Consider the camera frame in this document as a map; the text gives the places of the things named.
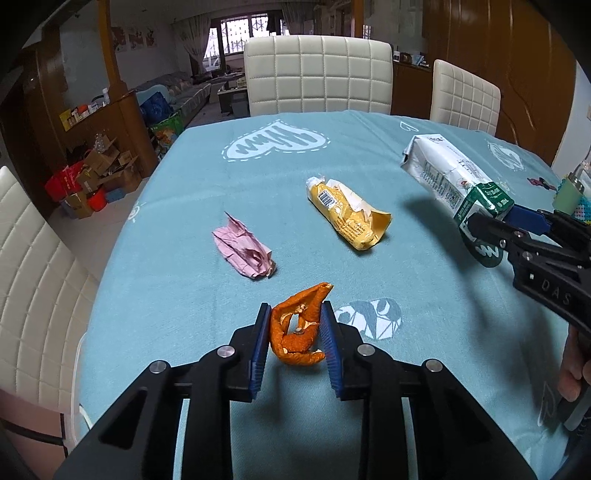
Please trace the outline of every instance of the barcode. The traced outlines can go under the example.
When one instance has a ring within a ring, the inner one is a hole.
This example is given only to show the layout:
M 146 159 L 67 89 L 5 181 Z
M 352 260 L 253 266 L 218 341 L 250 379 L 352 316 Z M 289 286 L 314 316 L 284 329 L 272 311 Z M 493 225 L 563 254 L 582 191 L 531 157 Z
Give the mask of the barcode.
M 443 199 L 453 210 L 458 207 L 462 200 L 462 194 L 429 162 L 425 162 L 421 177 L 437 193 L 437 196 Z
M 322 190 L 322 192 L 318 194 L 318 199 L 327 210 L 330 210 L 336 204 L 336 199 L 328 190 Z

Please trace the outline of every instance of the blue tablecloth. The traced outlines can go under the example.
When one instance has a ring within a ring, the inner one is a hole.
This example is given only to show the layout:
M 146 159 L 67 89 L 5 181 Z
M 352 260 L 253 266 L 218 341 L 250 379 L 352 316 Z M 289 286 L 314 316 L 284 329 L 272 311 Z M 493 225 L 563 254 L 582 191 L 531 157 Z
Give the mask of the blue tablecloth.
M 184 132 L 134 206 L 100 284 L 80 391 L 91 419 L 151 361 L 196 361 L 252 323 L 261 302 L 328 281 L 339 321 L 396 359 L 442 360 L 539 478 L 549 478 L 566 444 L 555 386 L 567 324 L 513 289 L 506 260 L 495 268 L 477 262 L 451 217 L 400 169 L 413 135 L 434 132 L 516 203 L 551 209 L 553 192 L 527 180 L 556 185 L 551 170 L 482 132 L 354 111 Z M 392 212 L 378 245 L 353 250 L 308 201 L 305 181 L 319 175 Z M 218 253 L 211 231 L 225 225 L 224 211 L 273 250 L 271 278 L 242 277 Z M 237 480 L 356 478 L 361 406 L 336 399 L 325 369 L 289 367 L 269 353 L 257 400 L 231 406 Z

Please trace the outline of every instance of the curtain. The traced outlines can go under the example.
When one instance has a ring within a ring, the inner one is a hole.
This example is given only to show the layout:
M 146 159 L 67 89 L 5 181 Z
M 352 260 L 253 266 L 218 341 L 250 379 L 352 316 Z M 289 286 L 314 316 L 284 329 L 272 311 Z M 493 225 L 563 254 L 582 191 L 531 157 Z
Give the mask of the curtain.
M 199 62 L 201 73 L 205 72 L 203 57 L 209 40 L 209 26 L 212 20 L 207 14 L 196 15 L 173 23 L 173 30 L 183 42 L 185 50 Z
M 314 19 L 314 6 L 310 2 L 288 2 L 281 4 L 283 20 L 287 23 L 290 35 L 302 35 L 304 22 Z

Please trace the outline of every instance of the red bag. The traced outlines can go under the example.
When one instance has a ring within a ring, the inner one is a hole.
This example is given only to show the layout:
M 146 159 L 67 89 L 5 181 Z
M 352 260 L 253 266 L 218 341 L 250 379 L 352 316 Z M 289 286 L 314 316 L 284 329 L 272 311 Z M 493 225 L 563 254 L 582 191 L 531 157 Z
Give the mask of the red bag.
M 60 182 L 68 195 L 82 191 L 82 187 L 76 181 L 76 177 L 80 174 L 83 167 L 84 161 L 80 160 L 71 167 L 66 167 L 58 173 Z

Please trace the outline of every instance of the white tufted chair back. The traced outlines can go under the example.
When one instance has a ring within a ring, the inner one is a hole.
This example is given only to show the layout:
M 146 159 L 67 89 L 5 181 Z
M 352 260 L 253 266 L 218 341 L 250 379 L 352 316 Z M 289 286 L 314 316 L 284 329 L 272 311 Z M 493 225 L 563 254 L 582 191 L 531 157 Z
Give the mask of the white tufted chair back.
M 451 63 L 435 60 L 430 120 L 494 136 L 500 110 L 499 87 Z
M 244 48 L 251 116 L 360 110 L 390 114 L 392 48 L 364 38 L 251 38 Z
M 70 414 L 98 282 L 0 168 L 0 388 Z

